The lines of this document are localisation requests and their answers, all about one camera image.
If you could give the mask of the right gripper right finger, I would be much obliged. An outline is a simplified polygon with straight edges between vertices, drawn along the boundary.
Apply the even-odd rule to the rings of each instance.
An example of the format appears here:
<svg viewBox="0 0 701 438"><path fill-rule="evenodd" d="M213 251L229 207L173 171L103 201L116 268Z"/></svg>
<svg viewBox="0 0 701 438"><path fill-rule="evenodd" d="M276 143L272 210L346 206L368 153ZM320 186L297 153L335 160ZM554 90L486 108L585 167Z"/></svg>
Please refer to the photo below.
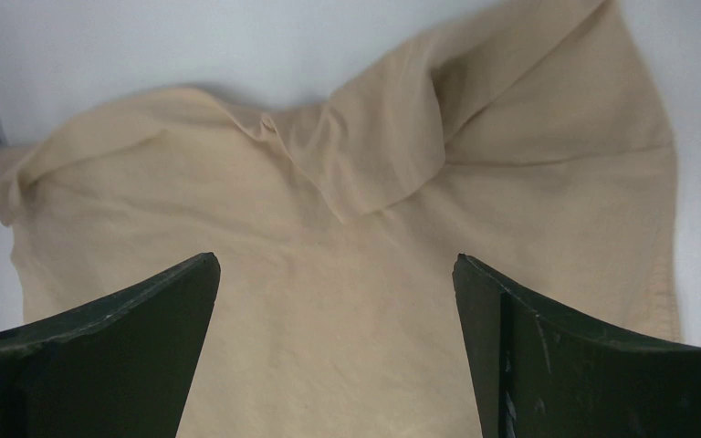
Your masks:
<svg viewBox="0 0 701 438"><path fill-rule="evenodd" d="M470 255L452 278L485 437L701 437L701 347L593 318Z"/></svg>

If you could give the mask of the beige t shirt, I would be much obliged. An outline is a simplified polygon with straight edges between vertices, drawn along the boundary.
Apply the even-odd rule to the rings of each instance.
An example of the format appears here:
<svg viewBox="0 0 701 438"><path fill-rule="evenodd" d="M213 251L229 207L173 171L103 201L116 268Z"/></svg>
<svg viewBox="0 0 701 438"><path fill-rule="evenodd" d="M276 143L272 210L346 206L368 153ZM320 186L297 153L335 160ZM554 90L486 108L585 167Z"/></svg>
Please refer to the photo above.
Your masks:
<svg viewBox="0 0 701 438"><path fill-rule="evenodd" d="M462 253L679 339L675 190L673 133L614 1L463 16L313 105L157 89L0 151L28 321L217 256L182 437L478 435Z"/></svg>

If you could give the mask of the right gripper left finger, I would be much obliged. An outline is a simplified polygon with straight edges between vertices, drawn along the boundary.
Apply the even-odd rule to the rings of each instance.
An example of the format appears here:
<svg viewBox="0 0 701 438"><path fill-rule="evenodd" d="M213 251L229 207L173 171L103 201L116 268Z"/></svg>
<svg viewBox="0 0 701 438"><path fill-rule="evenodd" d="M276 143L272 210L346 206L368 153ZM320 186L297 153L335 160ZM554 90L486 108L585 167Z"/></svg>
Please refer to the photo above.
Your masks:
<svg viewBox="0 0 701 438"><path fill-rule="evenodd" d="M221 267L195 255L0 332L0 437L174 437Z"/></svg>

